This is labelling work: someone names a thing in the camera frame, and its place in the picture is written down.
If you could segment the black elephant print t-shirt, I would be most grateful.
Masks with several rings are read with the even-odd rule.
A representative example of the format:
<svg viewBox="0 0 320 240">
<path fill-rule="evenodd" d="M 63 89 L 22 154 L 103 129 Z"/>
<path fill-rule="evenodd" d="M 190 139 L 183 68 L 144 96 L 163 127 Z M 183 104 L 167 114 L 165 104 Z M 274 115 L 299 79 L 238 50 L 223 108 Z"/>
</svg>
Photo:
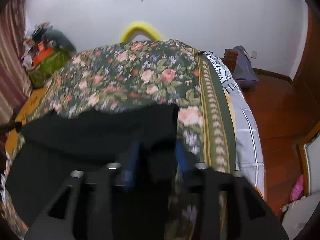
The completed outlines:
<svg viewBox="0 0 320 240">
<path fill-rule="evenodd" d="M 177 170 L 179 107 L 55 111 L 24 125 L 5 183 L 28 239 L 163 239 Z M 140 143 L 125 187 L 123 156 Z"/>
</svg>

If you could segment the grey white checked bedsheet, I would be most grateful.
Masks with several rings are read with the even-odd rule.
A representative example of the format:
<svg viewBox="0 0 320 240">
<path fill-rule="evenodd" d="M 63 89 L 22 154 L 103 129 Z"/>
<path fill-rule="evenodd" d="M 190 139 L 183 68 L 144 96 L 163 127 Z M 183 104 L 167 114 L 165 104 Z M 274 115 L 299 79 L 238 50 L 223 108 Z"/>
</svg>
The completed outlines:
<svg viewBox="0 0 320 240">
<path fill-rule="evenodd" d="M 231 71 L 221 58 L 212 51 L 204 54 L 220 79 L 231 110 L 236 138 L 236 169 L 242 172 L 263 198 L 266 198 L 264 158 L 253 113 Z"/>
</svg>

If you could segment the floral green bed quilt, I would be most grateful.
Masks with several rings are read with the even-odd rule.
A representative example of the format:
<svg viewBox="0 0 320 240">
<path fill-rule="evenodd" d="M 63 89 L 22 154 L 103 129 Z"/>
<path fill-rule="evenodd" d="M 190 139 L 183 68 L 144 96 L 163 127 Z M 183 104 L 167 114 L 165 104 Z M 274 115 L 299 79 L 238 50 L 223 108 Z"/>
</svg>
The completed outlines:
<svg viewBox="0 0 320 240">
<path fill-rule="evenodd" d="M 163 239 L 227 238 L 227 193 L 210 175 L 235 170 L 235 134 L 223 87 L 203 51 L 178 40 L 98 47 L 76 54 L 52 75 L 46 89 L 27 123 L 51 111 L 71 119 L 91 109 L 114 114 L 153 104 L 177 105 L 177 140 L 197 163 L 191 183 L 183 181 L 177 165 Z M 1 195 L 11 230 L 28 239 L 28 228 L 5 188 L 24 144 L 20 131 L 1 177 Z"/>
</svg>

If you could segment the purple grey backpack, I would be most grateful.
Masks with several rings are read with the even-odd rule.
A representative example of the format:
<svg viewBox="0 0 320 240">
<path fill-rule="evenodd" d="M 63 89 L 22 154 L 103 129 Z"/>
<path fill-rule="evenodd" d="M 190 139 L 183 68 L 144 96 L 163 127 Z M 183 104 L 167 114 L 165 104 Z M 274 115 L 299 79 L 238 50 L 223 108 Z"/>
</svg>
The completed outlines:
<svg viewBox="0 0 320 240">
<path fill-rule="evenodd" d="M 233 78 L 242 89 L 249 89 L 259 82 L 259 79 L 252 68 L 249 54 L 243 46 L 236 46 L 232 50 L 236 51 L 238 54 Z"/>
</svg>

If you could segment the pink slipper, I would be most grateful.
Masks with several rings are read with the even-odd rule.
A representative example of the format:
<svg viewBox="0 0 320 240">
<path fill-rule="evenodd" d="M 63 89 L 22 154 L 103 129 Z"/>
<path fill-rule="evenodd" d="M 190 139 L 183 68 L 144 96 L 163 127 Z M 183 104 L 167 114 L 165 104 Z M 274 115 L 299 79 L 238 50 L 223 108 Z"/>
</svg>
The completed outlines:
<svg viewBox="0 0 320 240">
<path fill-rule="evenodd" d="M 294 202 L 299 199 L 304 191 L 304 176 L 301 174 L 290 192 L 290 201 Z"/>
</svg>

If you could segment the bamboo lap desk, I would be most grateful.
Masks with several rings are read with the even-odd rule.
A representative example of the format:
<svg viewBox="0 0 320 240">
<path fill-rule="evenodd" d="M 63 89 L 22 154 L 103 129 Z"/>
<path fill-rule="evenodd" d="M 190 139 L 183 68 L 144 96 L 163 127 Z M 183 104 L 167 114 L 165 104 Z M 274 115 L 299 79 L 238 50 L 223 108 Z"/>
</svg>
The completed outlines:
<svg viewBox="0 0 320 240">
<path fill-rule="evenodd" d="M 22 125 L 25 125 L 27 123 L 27 116 L 31 115 L 31 113 L 39 105 L 39 102 L 41 98 L 44 96 L 46 90 L 47 89 L 45 87 L 41 89 L 33 90 L 29 99 L 25 102 L 25 104 L 19 111 L 15 121 L 21 122 Z M 4 147 L 7 156 L 11 156 L 13 150 L 16 148 L 17 138 L 18 138 L 18 133 L 16 132 L 15 129 L 8 133 L 8 137 Z"/>
</svg>

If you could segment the white sliding wardrobe door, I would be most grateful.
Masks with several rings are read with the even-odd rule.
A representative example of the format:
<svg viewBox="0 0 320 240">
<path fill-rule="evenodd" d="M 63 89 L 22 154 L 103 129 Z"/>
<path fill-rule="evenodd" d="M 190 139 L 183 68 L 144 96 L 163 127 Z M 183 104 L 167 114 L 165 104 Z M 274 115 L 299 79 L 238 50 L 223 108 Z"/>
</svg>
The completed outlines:
<svg viewBox="0 0 320 240">
<path fill-rule="evenodd" d="M 319 150 L 319 131 L 298 143 L 306 196 L 319 193 Z"/>
</svg>

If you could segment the green fabric storage bin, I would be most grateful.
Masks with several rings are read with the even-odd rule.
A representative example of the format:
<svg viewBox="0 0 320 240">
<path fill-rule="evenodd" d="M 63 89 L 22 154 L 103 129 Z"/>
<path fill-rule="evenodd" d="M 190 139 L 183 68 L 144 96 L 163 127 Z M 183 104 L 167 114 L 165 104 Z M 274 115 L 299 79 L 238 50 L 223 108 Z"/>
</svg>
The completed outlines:
<svg viewBox="0 0 320 240">
<path fill-rule="evenodd" d="M 27 70 L 33 88 L 42 88 L 53 72 L 62 68 L 70 59 L 67 51 L 53 49 L 53 53 L 41 61 L 37 66 Z"/>
</svg>

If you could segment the brown wooden door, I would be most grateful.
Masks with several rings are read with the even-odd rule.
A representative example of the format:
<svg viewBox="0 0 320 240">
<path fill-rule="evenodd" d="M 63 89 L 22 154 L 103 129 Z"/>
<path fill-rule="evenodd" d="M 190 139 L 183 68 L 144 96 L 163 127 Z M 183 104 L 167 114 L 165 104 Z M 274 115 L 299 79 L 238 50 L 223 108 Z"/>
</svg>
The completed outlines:
<svg viewBox="0 0 320 240">
<path fill-rule="evenodd" d="M 319 35 L 319 17 L 308 9 L 305 47 L 292 85 L 316 121 L 319 121 Z"/>
</svg>

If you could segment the pink striped curtain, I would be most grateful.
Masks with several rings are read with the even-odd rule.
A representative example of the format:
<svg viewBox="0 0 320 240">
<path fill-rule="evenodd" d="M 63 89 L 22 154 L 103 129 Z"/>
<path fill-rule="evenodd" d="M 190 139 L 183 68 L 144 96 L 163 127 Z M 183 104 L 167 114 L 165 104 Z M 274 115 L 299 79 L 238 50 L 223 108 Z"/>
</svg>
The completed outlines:
<svg viewBox="0 0 320 240">
<path fill-rule="evenodd" d="M 31 94 L 31 82 L 21 64 L 24 54 L 25 0 L 9 0 L 1 11 L 1 123 Z"/>
</svg>

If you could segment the orange red box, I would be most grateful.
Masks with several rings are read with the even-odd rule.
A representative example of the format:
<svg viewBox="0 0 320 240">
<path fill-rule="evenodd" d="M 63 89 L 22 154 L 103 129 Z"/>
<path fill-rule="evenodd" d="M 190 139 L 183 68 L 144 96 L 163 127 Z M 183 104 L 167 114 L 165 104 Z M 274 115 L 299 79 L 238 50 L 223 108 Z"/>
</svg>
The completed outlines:
<svg viewBox="0 0 320 240">
<path fill-rule="evenodd" d="M 35 56 L 33 57 L 33 65 L 37 66 L 41 61 L 47 58 L 49 55 L 53 53 L 52 47 L 46 47 L 45 43 L 41 41 L 37 45 L 37 51 Z"/>
</svg>

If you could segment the white wall power socket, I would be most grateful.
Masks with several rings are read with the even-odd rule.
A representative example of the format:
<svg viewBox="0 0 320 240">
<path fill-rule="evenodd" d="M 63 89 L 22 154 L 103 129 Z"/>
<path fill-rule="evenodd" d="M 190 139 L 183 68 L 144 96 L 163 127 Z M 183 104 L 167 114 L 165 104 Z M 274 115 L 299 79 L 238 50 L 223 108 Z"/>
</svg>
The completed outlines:
<svg viewBox="0 0 320 240">
<path fill-rule="evenodd" d="M 258 54 L 257 51 L 252 51 L 251 52 L 251 58 L 256 59 L 257 58 L 257 54 Z"/>
</svg>

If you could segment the yellow foam bed rail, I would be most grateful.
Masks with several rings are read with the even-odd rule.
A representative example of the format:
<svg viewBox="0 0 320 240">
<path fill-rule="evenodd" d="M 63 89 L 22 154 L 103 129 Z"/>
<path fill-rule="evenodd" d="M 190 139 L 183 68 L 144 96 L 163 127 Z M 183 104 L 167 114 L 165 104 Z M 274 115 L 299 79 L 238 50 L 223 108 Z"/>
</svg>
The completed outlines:
<svg viewBox="0 0 320 240">
<path fill-rule="evenodd" d="M 144 22 L 133 22 L 123 31 L 119 43 L 129 42 L 134 34 L 143 34 L 154 41 L 163 40 L 163 37 L 151 25 Z"/>
</svg>

